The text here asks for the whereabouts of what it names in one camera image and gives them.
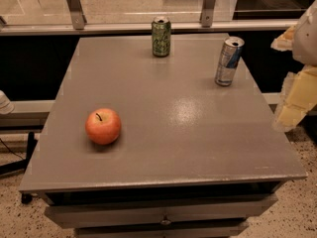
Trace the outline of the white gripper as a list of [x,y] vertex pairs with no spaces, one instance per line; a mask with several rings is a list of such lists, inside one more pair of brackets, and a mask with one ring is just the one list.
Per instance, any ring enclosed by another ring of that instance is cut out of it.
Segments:
[[293,58],[306,65],[300,72],[289,72],[284,79],[272,128],[278,132],[294,129],[317,105],[317,1],[300,17],[296,27],[289,27],[273,40],[274,50],[291,51]]

